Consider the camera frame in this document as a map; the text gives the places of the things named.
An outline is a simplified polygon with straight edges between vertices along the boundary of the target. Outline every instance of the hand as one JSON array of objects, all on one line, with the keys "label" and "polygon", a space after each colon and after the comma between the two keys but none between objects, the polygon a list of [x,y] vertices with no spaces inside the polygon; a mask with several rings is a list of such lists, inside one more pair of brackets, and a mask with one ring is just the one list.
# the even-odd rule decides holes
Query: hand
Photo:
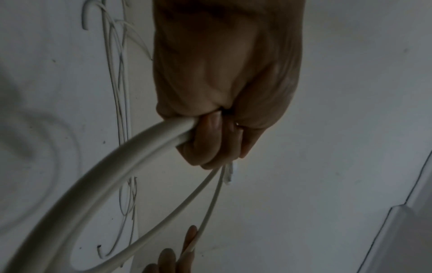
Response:
[{"label": "hand", "polygon": [[201,117],[178,147],[187,162],[243,158],[281,118],[299,78],[303,9],[304,0],[153,0],[157,112]]},{"label": "hand", "polygon": [[[186,233],[183,243],[183,253],[190,242],[197,235],[197,227],[191,226]],[[145,267],[143,273],[190,273],[192,263],[195,258],[195,253],[192,251],[188,253],[181,261],[176,262],[176,255],[171,248],[166,248],[162,250],[159,255],[157,264],[149,264]]]}]

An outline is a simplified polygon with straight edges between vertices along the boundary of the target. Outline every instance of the fist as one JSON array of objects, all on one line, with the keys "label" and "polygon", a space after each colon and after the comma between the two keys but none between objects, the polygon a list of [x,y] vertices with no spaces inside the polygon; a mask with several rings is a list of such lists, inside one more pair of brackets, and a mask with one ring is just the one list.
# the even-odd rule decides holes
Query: fist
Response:
[{"label": "fist", "polygon": [[153,77],[163,118],[199,116],[187,162],[245,157],[286,111],[302,59],[304,0],[154,0]]}]

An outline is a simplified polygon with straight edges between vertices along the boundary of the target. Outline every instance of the wall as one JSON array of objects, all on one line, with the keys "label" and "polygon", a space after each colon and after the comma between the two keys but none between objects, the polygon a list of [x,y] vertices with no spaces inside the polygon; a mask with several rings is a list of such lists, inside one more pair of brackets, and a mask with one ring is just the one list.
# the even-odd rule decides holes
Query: wall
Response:
[{"label": "wall", "polygon": [[[100,12],[84,31],[82,4],[0,4],[0,270],[54,202],[118,146]],[[121,1],[109,9],[122,18]],[[116,194],[83,232],[72,264],[100,263],[96,247],[108,251],[121,219]]]},{"label": "wall", "polygon": [[[133,23],[151,47],[151,3],[131,4]],[[431,4],[421,0],[307,1],[298,92],[282,120],[239,162],[236,182],[223,187],[197,246],[195,271],[358,270],[432,149],[431,20]],[[160,118],[151,64],[138,46],[128,53],[137,133]],[[141,170],[140,234],[205,175],[175,151]],[[214,187],[135,255],[133,273],[163,248],[180,249]]]}]

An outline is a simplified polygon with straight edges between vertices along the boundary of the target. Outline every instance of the white wall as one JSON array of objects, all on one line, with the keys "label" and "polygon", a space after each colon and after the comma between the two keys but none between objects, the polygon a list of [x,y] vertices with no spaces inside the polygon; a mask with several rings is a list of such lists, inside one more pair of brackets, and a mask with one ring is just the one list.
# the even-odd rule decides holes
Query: white wall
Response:
[{"label": "white wall", "polygon": [[[0,270],[54,202],[118,146],[100,12],[82,30],[83,2],[0,4]],[[108,2],[122,18],[121,1]],[[100,263],[96,247],[108,251],[121,219],[115,195],[85,229],[72,264]]]},{"label": "white wall", "polygon": [[[152,44],[151,3],[132,1]],[[301,82],[282,120],[239,162],[197,246],[196,272],[356,272],[391,206],[404,203],[432,149],[428,1],[310,0]],[[134,132],[160,121],[151,64],[130,47]],[[139,231],[205,177],[175,151],[141,170]],[[199,225],[212,184],[139,254],[138,273]]]}]

